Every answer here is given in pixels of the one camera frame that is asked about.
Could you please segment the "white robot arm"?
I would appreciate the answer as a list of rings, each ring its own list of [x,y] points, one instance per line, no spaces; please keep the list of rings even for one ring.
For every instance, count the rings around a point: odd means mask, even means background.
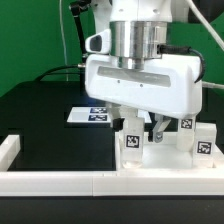
[[[155,114],[153,140],[171,119],[189,119],[202,107],[205,61],[190,47],[167,44],[168,24],[194,15],[224,50],[224,40],[193,0],[97,0],[97,33],[86,39],[88,95]]]

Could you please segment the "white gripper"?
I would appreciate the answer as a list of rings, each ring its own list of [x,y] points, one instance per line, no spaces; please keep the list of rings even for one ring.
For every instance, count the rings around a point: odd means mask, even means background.
[[[108,29],[88,37],[85,47],[90,53],[85,69],[86,92],[107,102],[115,131],[123,129],[120,105],[156,113],[151,117],[154,127],[148,133],[148,140],[155,143],[163,140],[170,117],[188,119],[201,111],[198,57],[164,54],[160,59],[145,61],[141,70],[123,69],[117,66],[118,58],[109,54]]]

